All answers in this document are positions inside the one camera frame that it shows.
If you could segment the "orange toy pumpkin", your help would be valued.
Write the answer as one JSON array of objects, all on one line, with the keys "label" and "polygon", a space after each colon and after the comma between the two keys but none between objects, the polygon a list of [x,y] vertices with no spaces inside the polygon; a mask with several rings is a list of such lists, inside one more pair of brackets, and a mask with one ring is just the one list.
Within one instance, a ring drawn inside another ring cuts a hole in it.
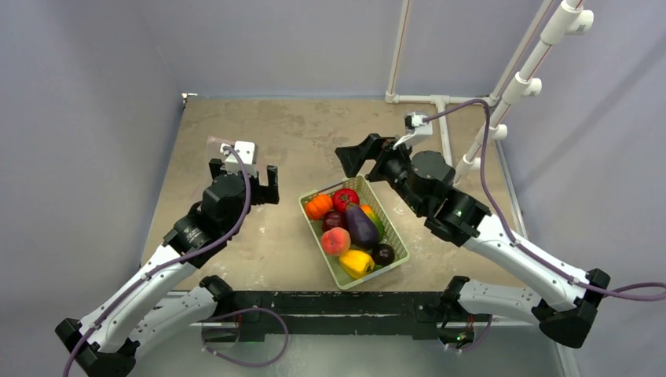
[{"label": "orange toy pumpkin", "polygon": [[317,195],[304,206],[306,216],[312,221],[320,220],[332,208],[332,199],[327,194]]}]

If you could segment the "purple toy eggplant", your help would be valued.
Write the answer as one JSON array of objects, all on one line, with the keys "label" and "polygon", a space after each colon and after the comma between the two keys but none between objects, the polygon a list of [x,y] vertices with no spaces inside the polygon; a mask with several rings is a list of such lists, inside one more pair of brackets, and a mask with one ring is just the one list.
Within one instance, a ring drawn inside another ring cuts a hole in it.
[{"label": "purple toy eggplant", "polygon": [[375,223],[361,210],[359,205],[348,204],[345,211],[348,232],[352,243],[362,249],[372,249],[381,239]]}]

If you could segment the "clear zip top bag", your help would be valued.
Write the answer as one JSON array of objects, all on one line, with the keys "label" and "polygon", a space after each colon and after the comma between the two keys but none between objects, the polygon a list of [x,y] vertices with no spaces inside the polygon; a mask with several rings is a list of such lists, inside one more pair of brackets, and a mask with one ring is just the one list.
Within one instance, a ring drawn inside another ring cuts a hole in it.
[{"label": "clear zip top bag", "polygon": [[220,137],[209,136],[206,141],[206,156],[209,159],[225,159],[230,154],[230,152],[225,149],[226,147],[233,148],[234,141]]}]

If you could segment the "toy peach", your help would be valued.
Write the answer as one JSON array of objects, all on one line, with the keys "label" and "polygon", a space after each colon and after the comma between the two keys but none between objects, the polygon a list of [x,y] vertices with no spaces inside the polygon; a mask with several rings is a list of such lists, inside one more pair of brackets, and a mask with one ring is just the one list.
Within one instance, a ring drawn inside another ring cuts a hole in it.
[{"label": "toy peach", "polygon": [[350,234],[341,227],[329,229],[320,238],[320,245],[326,255],[339,256],[350,249]]}]

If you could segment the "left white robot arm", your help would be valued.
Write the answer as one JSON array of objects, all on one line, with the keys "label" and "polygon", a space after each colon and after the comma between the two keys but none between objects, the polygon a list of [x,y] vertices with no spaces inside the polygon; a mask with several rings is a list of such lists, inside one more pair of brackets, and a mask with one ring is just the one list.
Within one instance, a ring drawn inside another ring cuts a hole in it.
[{"label": "left white robot arm", "polygon": [[280,200],[278,169],[267,166],[262,186],[254,164],[234,156],[209,163],[212,184],[177,220],[150,259],[112,297],[80,320],[56,327],[70,356],[62,374],[77,364],[88,376],[127,376],[160,343],[199,320],[223,321],[234,310],[232,288],[207,276],[178,301],[160,301],[222,251],[239,232],[251,207]]}]

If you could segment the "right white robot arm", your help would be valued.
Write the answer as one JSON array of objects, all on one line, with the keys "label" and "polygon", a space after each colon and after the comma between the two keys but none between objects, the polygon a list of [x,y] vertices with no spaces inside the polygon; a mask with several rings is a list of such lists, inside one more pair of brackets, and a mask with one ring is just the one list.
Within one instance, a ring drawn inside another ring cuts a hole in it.
[{"label": "right white robot arm", "polygon": [[355,177],[375,161],[368,181],[385,181],[438,239],[472,251],[517,277],[523,288],[483,284],[455,276],[441,295],[445,320],[474,314],[520,320],[549,339],[579,349],[586,340],[609,285],[600,269],[584,271],[550,256],[518,235],[499,211],[453,188],[455,170],[440,152],[412,153],[393,137],[369,134],[356,146],[335,150],[344,174]]}]

